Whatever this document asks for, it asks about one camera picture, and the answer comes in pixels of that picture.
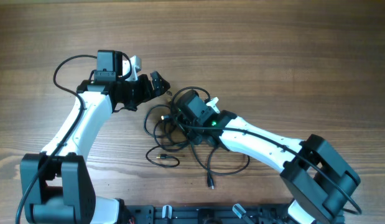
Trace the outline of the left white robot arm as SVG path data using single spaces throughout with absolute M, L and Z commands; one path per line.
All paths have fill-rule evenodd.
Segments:
M 131 223 L 124 200 L 96 195 L 86 161 L 102 125 L 117 104 L 136 111 L 163 95 L 170 84 L 154 71 L 138 74 L 141 61 L 115 50 L 99 50 L 96 69 L 71 94 L 75 104 L 55 137 L 20 164 L 22 198 L 15 222 Z

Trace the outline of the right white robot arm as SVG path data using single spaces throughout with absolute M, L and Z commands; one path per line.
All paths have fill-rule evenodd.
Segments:
M 217 98 L 203 100 L 191 89 L 178 92 L 170 110 L 193 146 L 202 142 L 249 156 L 276 170 L 293 195 L 287 216 L 297 223 L 335 223 L 351 203 L 361 179 L 324 138 L 287 138 L 249 124 L 216 107 Z

